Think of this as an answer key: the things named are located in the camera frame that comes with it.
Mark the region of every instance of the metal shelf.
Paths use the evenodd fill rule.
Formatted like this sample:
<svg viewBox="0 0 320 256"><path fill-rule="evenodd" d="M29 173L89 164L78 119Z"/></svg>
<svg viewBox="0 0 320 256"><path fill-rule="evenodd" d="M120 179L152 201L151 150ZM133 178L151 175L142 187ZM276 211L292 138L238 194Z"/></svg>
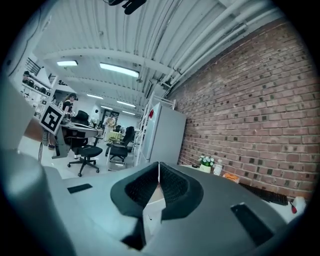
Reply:
<svg viewBox="0 0 320 256"><path fill-rule="evenodd" d="M48 88L49 90L52 89L52 87L50 85L47 85L46 83L40 81L37 77L35 77L33 74L30 74L29 78L37 83L39 83L40 85Z"/></svg>
<svg viewBox="0 0 320 256"><path fill-rule="evenodd" d="M21 83L21 85L22 86L24 86L24 87L26 87L26 88L28 88L28 89L30 89L31 91L34 91L34 92L36 92L37 94L40 94L40 95L42 95L42 96L44 96L44 97L49 97L48 95L46 95L46 94L44 94L44 93L42 93L42 92L40 92L40 91L38 91L38 90L36 90L35 88L32 88L32 87L30 87L30 86L28 86L28 85L26 85L25 83Z"/></svg>

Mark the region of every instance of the white flowers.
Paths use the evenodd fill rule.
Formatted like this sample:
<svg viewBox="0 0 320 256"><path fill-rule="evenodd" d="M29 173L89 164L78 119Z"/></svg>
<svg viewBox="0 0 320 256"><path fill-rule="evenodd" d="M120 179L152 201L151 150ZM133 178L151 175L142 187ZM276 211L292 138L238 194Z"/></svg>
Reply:
<svg viewBox="0 0 320 256"><path fill-rule="evenodd" d="M204 156L204 155L201 155L198 161L200 162L201 165L208 166L208 167L213 166L215 162L215 160L212 157Z"/></svg>

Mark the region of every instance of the refrigerator door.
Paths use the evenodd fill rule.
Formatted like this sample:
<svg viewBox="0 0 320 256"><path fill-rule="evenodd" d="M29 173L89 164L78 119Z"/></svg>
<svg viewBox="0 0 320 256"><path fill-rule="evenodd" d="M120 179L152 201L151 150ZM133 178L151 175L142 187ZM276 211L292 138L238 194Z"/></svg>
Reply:
<svg viewBox="0 0 320 256"><path fill-rule="evenodd" d="M153 116L151 119L148 121L148 124L146 126L146 132L144 136L144 141L143 141L143 148L142 148L142 155L146 160L150 160L152 148L154 145L154 140L156 136L156 131L157 131L157 126L158 126L158 121L159 121L159 116L161 112L162 106L160 103L155 105L153 107Z"/></svg>

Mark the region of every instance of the white vase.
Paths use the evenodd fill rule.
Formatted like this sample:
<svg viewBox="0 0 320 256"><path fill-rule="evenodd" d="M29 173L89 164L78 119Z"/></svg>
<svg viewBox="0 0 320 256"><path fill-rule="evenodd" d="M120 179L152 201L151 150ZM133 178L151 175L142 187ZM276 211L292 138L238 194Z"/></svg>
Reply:
<svg viewBox="0 0 320 256"><path fill-rule="evenodd" d="M208 173L209 174L210 171L211 171L211 166L205 166L205 165L201 164L199 170L204 172L204 173Z"/></svg>

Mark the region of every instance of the ceiling light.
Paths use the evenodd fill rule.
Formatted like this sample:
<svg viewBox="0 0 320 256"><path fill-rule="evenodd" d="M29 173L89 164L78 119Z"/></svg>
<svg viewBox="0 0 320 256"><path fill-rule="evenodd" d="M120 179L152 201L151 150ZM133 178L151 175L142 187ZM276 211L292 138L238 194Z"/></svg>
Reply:
<svg viewBox="0 0 320 256"><path fill-rule="evenodd" d="M104 108L104 109L107 109L107 110L113 110L113 108L107 107L107 106L101 106L101 108Z"/></svg>
<svg viewBox="0 0 320 256"><path fill-rule="evenodd" d="M119 72L128 76L132 76L134 78L138 78L139 77L139 72L131 70L131 69L127 69L124 67L120 67L120 66L115 66L115 65L110 65L110 64L105 64L105 63L100 63L100 68L104 69L104 70L111 70L111 71L115 71L115 72Z"/></svg>
<svg viewBox="0 0 320 256"><path fill-rule="evenodd" d="M124 104L124 105L130 106L130 107L133 107L133 108L136 107L135 105L132 105L132 104L129 104L129 103L125 103L125 102L122 102L122 101L119 101L119 100L117 100L116 102L118 102L120 104Z"/></svg>
<svg viewBox="0 0 320 256"><path fill-rule="evenodd" d="M102 97L100 97L100 96L91 95L91 94L87 94L87 96L93 97L93 98L97 98L97 99L100 99L100 100L103 100L103 99L104 99L104 98L102 98Z"/></svg>
<svg viewBox="0 0 320 256"><path fill-rule="evenodd" d="M130 115L134 115L134 116L136 115L136 114L134 114L134 113L130 113L130 112L127 112L127 111L123 111L123 110L122 110L122 112L123 112L123 113L127 113L127 114L130 114Z"/></svg>
<svg viewBox="0 0 320 256"><path fill-rule="evenodd" d="M78 66L78 62L76 60L69 61L57 61L58 66Z"/></svg>

